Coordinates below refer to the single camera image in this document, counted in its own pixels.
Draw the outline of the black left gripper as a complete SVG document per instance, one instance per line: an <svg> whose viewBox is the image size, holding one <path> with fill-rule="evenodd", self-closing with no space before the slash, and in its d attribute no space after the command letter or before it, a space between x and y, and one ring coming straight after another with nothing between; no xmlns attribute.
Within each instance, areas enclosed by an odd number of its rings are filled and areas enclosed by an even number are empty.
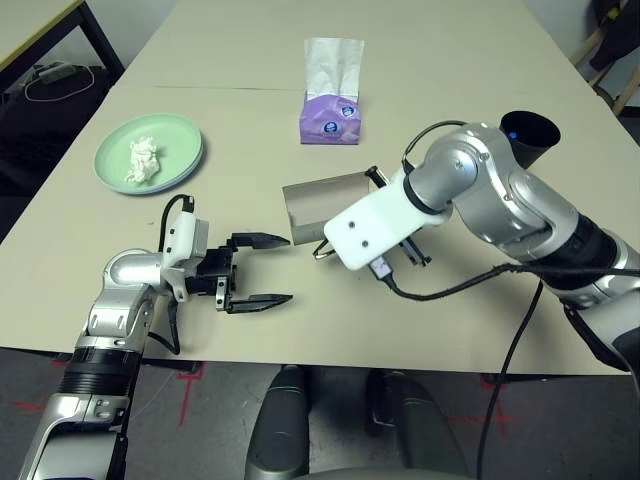
<svg viewBox="0 0 640 480"><path fill-rule="evenodd" d="M266 250L289 246L290 241L264 232L232 233L224 245L209 248L196 267L196 273L186 279L190 295L213 296L216 309L229 314L255 313L274 308L293 299L290 294L258 294L233 300L237 266L233 256L238 248Z"/></svg>

